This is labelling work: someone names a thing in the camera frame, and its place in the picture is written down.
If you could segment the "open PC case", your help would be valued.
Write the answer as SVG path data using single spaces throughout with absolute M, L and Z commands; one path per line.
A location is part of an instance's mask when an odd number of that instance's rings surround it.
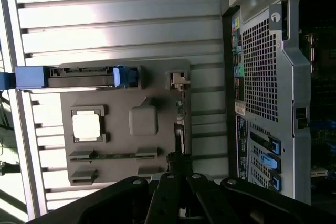
M 313 206 L 336 180 L 312 176 L 314 34 L 336 32 L 336 0 L 223 0 L 229 175 Z

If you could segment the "silver CPU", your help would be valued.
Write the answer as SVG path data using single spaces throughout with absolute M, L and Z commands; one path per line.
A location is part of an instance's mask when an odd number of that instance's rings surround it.
M 97 114 L 77 114 L 72 117 L 73 136 L 79 141 L 96 141 L 101 135 Z

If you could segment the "green RAM stick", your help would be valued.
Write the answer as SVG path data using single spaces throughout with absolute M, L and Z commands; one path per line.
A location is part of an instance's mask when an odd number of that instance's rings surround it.
M 83 156 L 71 156 L 71 162 L 84 161 L 98 161 L 98 160 L 112 160 L 112 159 L 156 159 L 155 154 L 137 154 L 137 153 L 123 153 L 123 154 L 90 154 Z

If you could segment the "hard disk in blue caddy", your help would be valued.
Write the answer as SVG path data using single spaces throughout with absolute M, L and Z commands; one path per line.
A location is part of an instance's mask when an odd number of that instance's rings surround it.
M 14 73 L 0 72 L 0 90 L 44 88 L 136 87 L 139 70 L 125 65 L 101 67 L 16 67 Z

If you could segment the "grey parts rack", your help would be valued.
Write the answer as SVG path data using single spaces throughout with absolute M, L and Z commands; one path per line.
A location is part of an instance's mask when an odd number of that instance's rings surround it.
M 168 169 L 167 154 L 175 151 L 176 94 L 170 73 L 186 72 L 185 59 L 128 61 L 139 70 L 136 87 L 101 87 L 60 95 L 68 179 L 73 186 L 117 182 L 130 176 L 149 178 Z M 97 114 L 101 135 L 96 141 L 74 138 L 72 117 Z M 155 154 L 156 159 L 112 159 L 71 162 L 71 156 L 90 154 Z

